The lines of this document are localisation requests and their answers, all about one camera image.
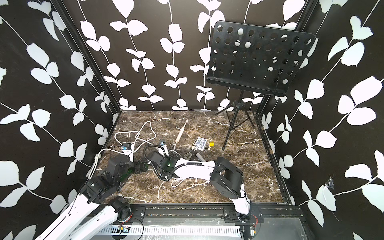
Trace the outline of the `pink electric toothbrush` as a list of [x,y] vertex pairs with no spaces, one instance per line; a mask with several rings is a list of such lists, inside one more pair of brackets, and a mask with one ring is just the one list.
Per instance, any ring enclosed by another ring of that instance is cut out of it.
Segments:
[[185,127],[186,127],[186,124],[188,123],[189,120],[186,120],[186,122],[184,123],[183,127],[180,129],[179,133],[178,133],[178,136],[175,140],[175,144],[179,143],[184,131],[185,131]]

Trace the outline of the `white electric toothbrush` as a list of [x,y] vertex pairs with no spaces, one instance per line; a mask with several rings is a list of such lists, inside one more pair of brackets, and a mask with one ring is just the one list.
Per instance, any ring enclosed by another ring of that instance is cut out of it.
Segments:
[[196,157],[197,157],[201,162],[206,162],[206,160],[201,156],[200,153],[196,153]]

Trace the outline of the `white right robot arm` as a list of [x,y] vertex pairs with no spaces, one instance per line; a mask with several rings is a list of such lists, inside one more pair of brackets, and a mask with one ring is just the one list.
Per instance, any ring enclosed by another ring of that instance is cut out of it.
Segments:
[[204,180],[213,185],[221,195],[230,199],[239,215],[250,215],[252,201],[245,190],[243,172],[227,159],[218,157],[215,161],[197,162],[175,158],[158,151],[147,154],[146,150],[143,151],[143,157],[162,181]]

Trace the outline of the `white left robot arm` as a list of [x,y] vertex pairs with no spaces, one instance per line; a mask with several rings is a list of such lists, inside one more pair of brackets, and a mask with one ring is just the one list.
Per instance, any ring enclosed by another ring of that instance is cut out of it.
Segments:
[[89,240],[115,221],[127,223],[134,216],[123,197],[115,197],[93,218],[81,222],[106,198],[117,192],[133,174],[148,171],[141,162],[109,162],[108,167],[89,179],[70,206],[42,233],[38,240]]

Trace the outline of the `blue playing card box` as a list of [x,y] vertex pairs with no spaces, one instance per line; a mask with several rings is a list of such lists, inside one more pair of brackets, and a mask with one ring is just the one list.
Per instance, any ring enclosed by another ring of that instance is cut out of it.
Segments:
[[198,137],[194,143],[194,149],[203,151],[205,149],[206,144],[207,144],[207,139]]

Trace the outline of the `black music stand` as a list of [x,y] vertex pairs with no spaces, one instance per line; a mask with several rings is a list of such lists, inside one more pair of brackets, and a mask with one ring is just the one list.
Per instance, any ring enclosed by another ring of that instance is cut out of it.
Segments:
[[207,82],[238,89],[234,115],[245,110],[244,92],[284,97],[300,65],[315,43],[312,33],[218,21],[214,26]]

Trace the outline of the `black front rail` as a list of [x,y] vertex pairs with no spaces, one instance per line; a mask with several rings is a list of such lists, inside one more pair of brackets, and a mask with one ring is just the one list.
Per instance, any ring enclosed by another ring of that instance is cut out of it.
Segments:
[[250,212],[242,215],[232,203],[186,203],[186,204],[131,204],[134,217],[139,220],[149,218],[223,218],[227,223],[239,220],[264,223],[266,219],[299,219],[304,223],[305,216],[300,207],[286,203],[252,203]]

